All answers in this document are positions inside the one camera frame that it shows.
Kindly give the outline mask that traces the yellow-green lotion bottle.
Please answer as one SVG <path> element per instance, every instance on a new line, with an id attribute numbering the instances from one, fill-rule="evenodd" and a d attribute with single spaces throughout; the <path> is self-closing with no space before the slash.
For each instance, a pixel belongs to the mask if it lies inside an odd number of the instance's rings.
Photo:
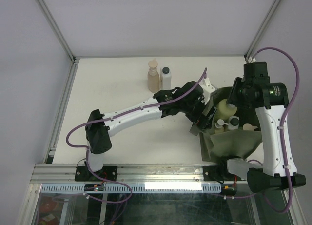
<path id="1" fill-rule="evenodd" d="M 227 103 L 227 99 L 223 99 L 217 105 L 215 119 L 227 120 L 237 112 L 237 107 Z"/>

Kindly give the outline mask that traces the olive green canvas bag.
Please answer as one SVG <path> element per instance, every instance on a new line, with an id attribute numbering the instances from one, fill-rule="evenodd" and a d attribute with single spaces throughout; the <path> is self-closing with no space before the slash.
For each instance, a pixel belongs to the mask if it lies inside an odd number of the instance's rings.
<path id="1" fill-rule="evenodd" d="M 201 158 L 204 162 L 217 163 L 222 158 L 248 158 L 262 143 L 261 128 L 254 109 L 238 108 L 235 114 L 239 117 L 239 128 L 225 130 L 215 134 L 214 123 L 212 128 L 200 131 L 192 125 L 190 132 L 199 136 Z M 249 123 L 258 128 L 255 131 L 245 131 L 243 125 Z"/>

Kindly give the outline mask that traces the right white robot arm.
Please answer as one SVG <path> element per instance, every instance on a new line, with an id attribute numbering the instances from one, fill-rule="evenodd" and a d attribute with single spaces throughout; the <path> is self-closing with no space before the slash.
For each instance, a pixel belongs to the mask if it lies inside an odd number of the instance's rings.
<path id="1" fill-rule="evenodd" d="M 227 103 L 242 110 L 255 110 L 262 136 L 263 164 L 251 164 L 238 154 L 231 154 L 218 167 L 218 175 L 224 180 L 234 175 L 245 179 L 253 193 L 304 186 L 306 177 L 297 172 L 291 153 L 287 130 L 291 105 L 286 86 L 270 81 L 266 62 L 247 63 L 243 70 L 243 77 L 234 80 Z"/>

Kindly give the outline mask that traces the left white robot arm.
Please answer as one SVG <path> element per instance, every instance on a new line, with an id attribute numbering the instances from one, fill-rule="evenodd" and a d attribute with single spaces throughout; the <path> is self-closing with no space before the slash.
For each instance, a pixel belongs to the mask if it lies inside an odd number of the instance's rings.
<path id="1" fill-rule="evenodd" d="M 215 111 L 205 111 L 216 91 L 208 79 L 201 83 L 191 81 L 182 87 L 160 90 L 151 98 L 121 111 L 102 114 L 98 109 L 91 112 L 85 127 L 89 146 L 85 175 L 98 180 L 102 175 L 103 154 L 112 148 L 111 137 L 136 124 L 183 113 L 200 130 L 212 125 Z"/>

